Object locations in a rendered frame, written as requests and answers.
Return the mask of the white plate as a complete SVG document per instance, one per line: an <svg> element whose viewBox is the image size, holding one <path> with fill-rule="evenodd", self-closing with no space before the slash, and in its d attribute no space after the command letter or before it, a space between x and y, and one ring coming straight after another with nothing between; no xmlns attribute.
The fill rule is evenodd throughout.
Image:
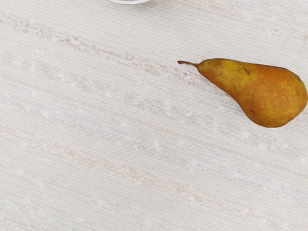
<svg viewBox="0 0 308 231"><path fill-rule="evenodd" d="M108 0L109 2L122 5L137 5L148 2L149 0Z"/></svg>

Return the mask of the orange-yellow pear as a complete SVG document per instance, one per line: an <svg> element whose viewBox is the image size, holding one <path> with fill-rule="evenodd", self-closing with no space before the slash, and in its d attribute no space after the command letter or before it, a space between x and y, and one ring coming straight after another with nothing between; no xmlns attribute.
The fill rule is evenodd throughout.
<svg viewBox="0 0 308 231"><path fill-rule="evenodd" d="M285 68L224 58L206 59L193 66L230 95L252 122L262 127L286 125L308 103L303 81Z"/></svg>

